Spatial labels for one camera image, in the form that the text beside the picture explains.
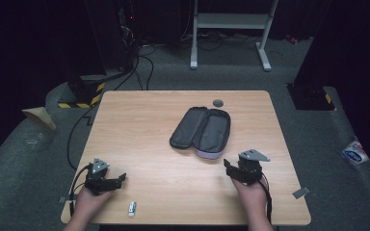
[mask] hand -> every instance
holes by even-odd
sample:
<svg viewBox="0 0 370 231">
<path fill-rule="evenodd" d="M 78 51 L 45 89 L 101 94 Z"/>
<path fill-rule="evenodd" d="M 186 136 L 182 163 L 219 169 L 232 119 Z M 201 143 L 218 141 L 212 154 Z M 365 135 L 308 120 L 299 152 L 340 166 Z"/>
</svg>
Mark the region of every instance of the hand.
<svg viewBox="0 0 370 231">
<path fill-rule="evenodd" d="M 241 182 L 232 179 L 232 183 L 239 194 L 239 198 L 248 215 L 249 230 L 251 231 L 273 231 L 273 227 L 266 217 L 266 193 L 259 183 L 252 185 L 244 185 Z M 260 181 L 265 187 L 266 182 L 262 179 Z"/>
<path fill-rule="evenodd" d="M 94 195 L 90 190 L 83 187 L 77 197 L 73 217 L 71 217 L 64 231 L 84 230 L 90 220 L 112 195 L 113 192 Z"/>
</svg>

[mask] gray carpet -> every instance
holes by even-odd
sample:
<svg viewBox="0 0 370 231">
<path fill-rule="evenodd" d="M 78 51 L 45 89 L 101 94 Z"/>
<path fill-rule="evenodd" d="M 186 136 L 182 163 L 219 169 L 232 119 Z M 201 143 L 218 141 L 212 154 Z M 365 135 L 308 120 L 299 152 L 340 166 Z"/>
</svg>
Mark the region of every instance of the gray carpet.
<svg viewBox="0 0 370 231">
<path fill-rule="evenodd" d="M 334 88 L 326 88 L 337 110 L 297 111 L 286 84 L 293 83 L 311 40 L 293 45 L 269 40 L 266 51 L 271 72 L 262 69 L 253 43 L 226 42 L 213 51 L 199 50 L 198 70 L 190 70 L 190 49 L 146 47 L 141 54 L 153 61 L 149 90 L 266 90 L 270 93 L 300 183 L 311 189 L 305 196 L 312 222 L 281 226 L 279 230 L 370 230 L 370 163 L 355 170 L 339 152 L 354 134 Z M 215 43 L 201 43 L 215 48 Z M 151 70 L 140 58 L 143 88 Z M 125 77 L 106 83 L 113 90 Z M 0 148 L 0 230 L 62 230 L 60 221 L 75 171 L 66 159 L 68 136 L 86 109 L 60 109 L 57 100 L 66 84 L 47 94 L 48 112 L 57 130 L 48 133 L 23 120 Z M 140 90 L 133 75 L 119 90 Z M 88 116 L 95 118 L 96 108 Z M 82 119 L 70 140 L 70 159 L 77 166 L 91 126 Z M 96 230 L 91 225 L 88 230 Z"/>
</svg>

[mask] wooden table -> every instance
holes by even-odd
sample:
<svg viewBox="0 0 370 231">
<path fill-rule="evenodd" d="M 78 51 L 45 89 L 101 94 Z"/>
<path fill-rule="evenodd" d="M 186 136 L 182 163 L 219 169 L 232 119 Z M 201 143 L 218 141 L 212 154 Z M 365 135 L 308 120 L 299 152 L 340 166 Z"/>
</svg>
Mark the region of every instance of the wooden table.
<svg viewBox="0 0 370 231">
<path fill-rule="evenodd" d="M 172 148 L 169 139 L 189 108 L 215 108 L 231 117 L 224 154 L 198 157 L 193 148 Z M 110 164 L 107 178 L 124 172 L 122 189 L 93 219 L 102 224 L 247 224 L 224 158 L 237 166 L 240 152 L 256 149 L 271 159 L 261 163 L 273 198 L 273 225 L 306 225 L 311 217 L 300 189 L 270 95 L 262 90 L 173 90 L 105 92 L 78 169 L 98 157 Z M 84 182 L 84 175 L 77 185 Z M 128 216 L 131 201 L 136 215 Z M 62 221 L 68 222 L 68 203 Z"/>
</svg>

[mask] dark background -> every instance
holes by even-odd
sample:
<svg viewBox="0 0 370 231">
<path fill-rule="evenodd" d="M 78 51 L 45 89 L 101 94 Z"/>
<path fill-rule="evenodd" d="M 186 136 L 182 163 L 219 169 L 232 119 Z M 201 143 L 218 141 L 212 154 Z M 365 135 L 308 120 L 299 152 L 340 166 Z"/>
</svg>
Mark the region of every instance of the dark background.
<svg viewBox="0 0 370 231">
<path fill-rule="evenodd" d="M 189 2 L 137 0 L 137 3 L 142 1 L 143 6 L 160 6 L 156 8 L 158 13 L 151 13 L 156 9 L 148 8 L 151 18 L 153 15 L 166 16 L 163 12 L 175 18 L 172 23 L 162 24 L 167 27 L 163 31 L 174 31 L 175 35 L 153 35 L 150 31 L 143 31 L 143 36 L 156 40 L 170 38 L 172 43 L 176 43 L 175 39 L 179 39 L 182 29 L 186 28 L 187 14 L 184 12 L 188 11 Z M 59 52 L 65 52 L 65 57 L 81 56 L 64 49 L 58 50 L 50 25 L 53 12 L 47 6 L 53 9 L 53 6 L 56 7 L 54 3 L 60 2 L 0 0 L 0 145 L 24 119 L 21 109 L 44 106 L 45 96 L 50 90 L 67 81 L 70 75 L 76 77 L 75 72 L 71 71 L 76 70 L 76 66 L 70 63 L 74 59 L 62 61 Z M 206 3 L 201 8 L 207 11 L 231 9 L 239 12 L 247 8 L 244 4 L 256 4 L 265 9 L 268 2 L 243 0 L 236 5 L 229 1 L 218 1 L 213 10 Z M 63 1 L 58 5 L 59 8 L 55 8 L 56 15 L 62 16 L 65 23 L 71 20 L 65 15 L 77 13 L 84 17 L 84 11 L 78 12 L 84 9 L 82 4 L 84 1 Z M 75 7 L 62 8 L 64 5 Z M 135 9 L 138 12 L 144 10 L 141 4 Z M 178 17 L 172 12 L 182 14 Z M 152 20 L 147 22 L 149 25 L 144 25 L 145 20 L 140 18 L 138 22 L 143 28 L 155 26 Z M 181 30 L 170 30 L 178 25 Z M 86 45 L 89 50 L 97 46 L 95 39 L 90 38 L 93 32 L 90 23 L 80 20 L 75 23 L 75 29 L 85 31 L 88 35 L 77 38 L 77 43 L 88 42 Z M 315 36 L 296 82 L 304 86 L 315 84 L 335 87 L 357 136 L 370 156 L 370 1 L 279 1 L 270 38 L 284 39 L 286 35 L 298 40 Z"/>
</svg>

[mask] yellow and black hazard tape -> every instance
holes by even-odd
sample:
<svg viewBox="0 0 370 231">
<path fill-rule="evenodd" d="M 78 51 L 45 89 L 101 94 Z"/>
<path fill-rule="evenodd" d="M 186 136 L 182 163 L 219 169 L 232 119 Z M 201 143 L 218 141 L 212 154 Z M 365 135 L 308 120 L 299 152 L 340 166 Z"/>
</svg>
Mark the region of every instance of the yellow and black hazard tape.
<svg viewBox="0 0 370 231">
<path fill-rule="evenodd" d="M 100 100 L 101 92 L 103 91 L 105 83 L 98 85 L 95 96 L 92 98 L 90 104 L 86 102 L 59 102 L 60 108 L 90 108 L 93 107 Z"/>
</svg>

